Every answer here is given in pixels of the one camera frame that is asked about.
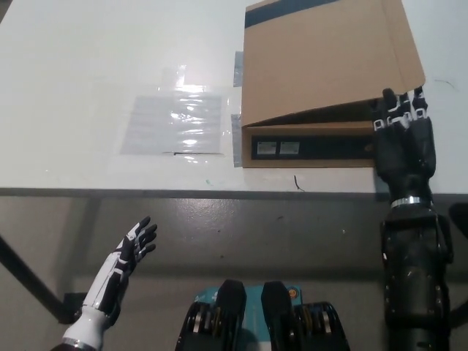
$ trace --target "robot forearm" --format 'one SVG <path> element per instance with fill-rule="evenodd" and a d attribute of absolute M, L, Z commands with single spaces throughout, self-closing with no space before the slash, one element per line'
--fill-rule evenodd
<path fill-rule="evenodd" d="M 389 350 L 449 350 L 446 220 L 425 204 L 400 205 L 382 224 Z"/>
<path fill-rule="evenodd" d="M 86 295 L 80 318 L 67 329 L 63 343 L 71 344 L 79 350 L 102 348 L 104 332 L 112 324 L 110 316 L 117 308 L 113 295 L 119 291 L 118 284 L 123 273 L 116 272 L 119 257 L 120 252 L 107 256 Z"/>
<path fill-rule="evenodd" d="M 107 256 L 86 295 L 80 318 L 64 334 L 62 347 L 85 351 L 102 349 L 104 332 L 120 315 L 129 276 L 145 255 L 156 248 L 150 243 L 156 238 L 157 226 L 144 229 L 150 220 L 146 217 L 137 223 Z"/>

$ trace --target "table top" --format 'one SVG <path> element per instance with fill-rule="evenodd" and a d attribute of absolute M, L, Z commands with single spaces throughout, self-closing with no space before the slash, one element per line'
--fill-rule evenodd
<path fill-rule="evenodd" d="M 255 2 L 15 0 L 0 25 L 0 194 L 286 198 L 380 191 L 372 169 L 235 167 L 235 53 L 243 50 L 245 7 Z M 431 187 L 438 195 L 465 195 L 468 3 L 404 6 L 436 135 Z M 196 154 L 177 154 L 187 150 Z"/>

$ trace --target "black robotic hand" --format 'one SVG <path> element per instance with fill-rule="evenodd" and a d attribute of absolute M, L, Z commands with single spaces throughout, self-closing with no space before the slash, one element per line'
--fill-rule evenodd
<path fill-rule="evenodd" d="M 392 203 L 431 203 L 436 152 L 423 88 L 414 90 L 412 104 L 408 93 L 398 97 L 385 89 L 382 95 L 371 106 L 377 174 L 389 186 Z"/>

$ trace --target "label on box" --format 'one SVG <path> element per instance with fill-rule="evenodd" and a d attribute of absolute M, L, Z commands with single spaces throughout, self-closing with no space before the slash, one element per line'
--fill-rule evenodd
<path fill-rule="evenodd" d="M 282 141 L 281 147 L 279 148 L 280 155 L 298 155 L 299 154 L 299 143 L 298 141 Z"/>
<path fill-rule="evenodd" d="M 276 141 L 259 141 L 257 143 L 257 155 L 276 154 Z"/>

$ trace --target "white and black robotic hand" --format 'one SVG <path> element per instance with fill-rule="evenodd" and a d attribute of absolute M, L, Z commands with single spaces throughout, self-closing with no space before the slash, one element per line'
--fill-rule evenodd
<path fill-rule="evenodd" d="M 99 351 L 104 332 L 115 324 L 129 277 L 137 264 L 155 250 L 155 224 L 148 226 L 150 217 L 138 222 L 116 249 L 107 256 L 89 289 L 81 308 L 81 316 L 64 334 L 62 344 L 53 349 Z"/>

